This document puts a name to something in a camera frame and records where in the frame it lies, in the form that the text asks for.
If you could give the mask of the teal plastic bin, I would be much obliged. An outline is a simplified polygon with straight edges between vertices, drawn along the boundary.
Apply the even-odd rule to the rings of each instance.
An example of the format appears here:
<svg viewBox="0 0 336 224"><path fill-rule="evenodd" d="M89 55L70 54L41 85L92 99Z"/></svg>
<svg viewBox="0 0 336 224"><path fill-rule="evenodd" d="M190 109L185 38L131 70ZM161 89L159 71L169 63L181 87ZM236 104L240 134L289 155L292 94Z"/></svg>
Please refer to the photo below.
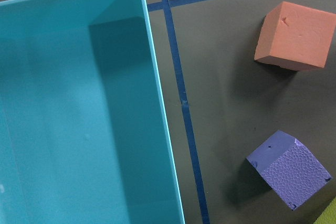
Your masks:
<svg viewBox="0 0 336 224"><path fill-rule="evenodd" d="M1 2L1 223L184 223L146 0Z"/></svg>

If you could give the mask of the near orange foam block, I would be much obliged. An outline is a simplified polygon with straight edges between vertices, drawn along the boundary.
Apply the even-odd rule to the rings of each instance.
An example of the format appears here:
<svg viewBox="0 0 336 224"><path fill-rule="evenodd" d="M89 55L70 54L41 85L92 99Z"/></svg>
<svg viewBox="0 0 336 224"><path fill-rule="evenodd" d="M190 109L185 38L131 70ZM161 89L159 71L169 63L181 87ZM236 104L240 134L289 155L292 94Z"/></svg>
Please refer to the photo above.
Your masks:
<svg viewBox="0 0 336 224"><path fill-rule="evenodd" d="M334 30L334 13L281 2L264 19L254 60L293 71L322 69Z"/></svg>

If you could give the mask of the near purple foam block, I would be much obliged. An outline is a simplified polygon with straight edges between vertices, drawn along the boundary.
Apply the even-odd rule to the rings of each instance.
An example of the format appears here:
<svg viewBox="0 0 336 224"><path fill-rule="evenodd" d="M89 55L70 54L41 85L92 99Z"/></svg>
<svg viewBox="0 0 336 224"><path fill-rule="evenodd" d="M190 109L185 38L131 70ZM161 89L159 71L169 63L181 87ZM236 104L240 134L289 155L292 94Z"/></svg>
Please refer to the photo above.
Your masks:
<svg viewBox="0 0 336 224"><path fill-rule="evenodd" d="M291 210L332 179L305 145L281 130L249 154L247 160Z"/></svg>

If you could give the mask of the yellow foam block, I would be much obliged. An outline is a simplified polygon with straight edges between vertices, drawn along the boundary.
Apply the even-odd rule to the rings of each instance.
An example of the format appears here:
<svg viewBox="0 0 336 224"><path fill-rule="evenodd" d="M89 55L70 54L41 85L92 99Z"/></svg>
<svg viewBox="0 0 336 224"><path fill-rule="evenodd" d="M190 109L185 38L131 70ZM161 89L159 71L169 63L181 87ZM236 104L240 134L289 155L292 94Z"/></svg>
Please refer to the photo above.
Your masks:
<svg viewBox="0 0 336 224"><path fill-rule="evenodd" d="M336 198L334 198L314 224L336 224Z"/></svg>

